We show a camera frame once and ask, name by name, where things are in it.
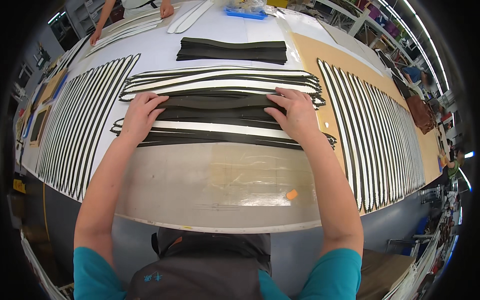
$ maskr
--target blue tray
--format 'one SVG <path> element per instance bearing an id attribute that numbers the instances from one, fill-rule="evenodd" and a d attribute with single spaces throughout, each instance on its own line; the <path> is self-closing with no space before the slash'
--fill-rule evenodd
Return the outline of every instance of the blue tray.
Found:
<path id="1" fill-rule="evenodd" d="M 266 17 L 268 17 L 268 15 L 266 15 L 264 13 L 232 12 L 227 7 L 224 10 L 225 10 L 225 12 L 227 13 L 228 16 L 234 16 L 234 17 L 242 17 L 242 18 L 257 19 L 257 20 L 263 20 Z"/>

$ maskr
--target apron strap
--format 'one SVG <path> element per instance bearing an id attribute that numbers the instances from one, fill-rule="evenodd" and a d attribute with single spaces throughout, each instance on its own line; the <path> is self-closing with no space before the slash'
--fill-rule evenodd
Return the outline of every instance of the apron strap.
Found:
<path id="1" fill-rule="evenodd" d="M 154 1 L 155 1 L 155 0 L 149 0 L 149 1 L 147 1 L 147 3 L 142 4 L 142 5 L 140 5 L 139 7 L 134 7 L 134 8 L 132 8 L 132 9 L 134 10 L 134 9 L 136 9 L 136 8 L 141 8 L 141 7 L 144 7 L 145 5 L 148 5 L 148 4 L 150 4 L 153 8 L 158 8 L 158 6 L 156 6 L 155 3 L 153 3 Z"/>

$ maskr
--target orange eraser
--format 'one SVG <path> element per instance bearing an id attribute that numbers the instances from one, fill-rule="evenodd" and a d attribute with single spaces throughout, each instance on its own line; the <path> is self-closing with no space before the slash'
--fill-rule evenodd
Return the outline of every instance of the orange eraser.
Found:
<path id="1" fill-rule="evenodd" d="M 293 200 L 295 197 L 297 197 L 299 194 L 297 193 L 297 190 L 293 189 L 287 193 L 287 199 Z"/>

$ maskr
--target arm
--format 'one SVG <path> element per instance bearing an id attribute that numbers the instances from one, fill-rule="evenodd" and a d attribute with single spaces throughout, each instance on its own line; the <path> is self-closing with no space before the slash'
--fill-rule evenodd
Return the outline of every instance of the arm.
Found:
<path id="1" fill-rule="evenodd" d="M 355 198 L 330 143 L 318 129 L 310 96 L 296 90 L 277 88 L 276 91 L 285 97 L 267 95 L 267 98 L 284 107 L 287 115 L 276 108 L 265 108 L 265 112 L 276 119 L 307 155 L 324 229 L 321 255 L 349 248 L 361 256 L 363 229 Z"/>
<path id="2" fill-rule="evenodd" d="M 403 74 L 405 75 L 405 78 L 408 80 L 408 82 L 410 82 L 411 84 L 413 84 L 412 79 L 410 78 L 410 75 L 408 75 L 408 74 L 405 73 L 405 72 L 403 72 Z"/>
<path id="3" fill-rule="evenodd" d="M 171 15 L 173 15 L 173 6 L 170 0 L 162 0 L 162 4 L 160 4 L 160 16 L 166 18 Z"/>
<path id="4" fill-rule="evenodd" d="M 112 12 L 114 5 L 115 5 L 115 0 L 105 0 L 105 4 L 103 5 L 103 8 L 102 8 L 102 13 L 100 14 L 100 19 L 98 20 L 98 23 L 96 25 L 96 30 L 90 37 L 91 46 L 95 46 L 98 39 L 100 39 L 100 36 L 102 35 L 103 26 L 105 26 L 105 23 L 107 22 L 107 19 L 110 16 L 110 13 Z"/>
<path id="5" fill-rule="evenodd" d="M 448 158 L 445 156 L 445 151 L 443 149 L 440 150 L 440 155 L 445 158 L 445 162 L 447 163 L 447 167 L 455 168 L 455 161 L 448 160 Z"/>
<path id="6" fill-rule="evenodd" d="M 155 107 L 167 99 L 167 96 L 142 93 L 130 103 L 120 136 L 105 152 L 88 185 L 75 225 L 74 249 L 92 249 L 113 266 L 111 232 L 123 174 L 135 148 L 164 110 Z"/>

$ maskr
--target dark apron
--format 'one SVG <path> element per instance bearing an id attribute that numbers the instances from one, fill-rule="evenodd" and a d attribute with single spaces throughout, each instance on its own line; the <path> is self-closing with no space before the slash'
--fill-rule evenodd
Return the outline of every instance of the dark apron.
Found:
<path id="1" fill-rule="evenodd" d="M 159 260 L 133 275 L 126 299 L 263 299 L 258 270 L 271 275 L 269 234 L 160 228 Z"/>

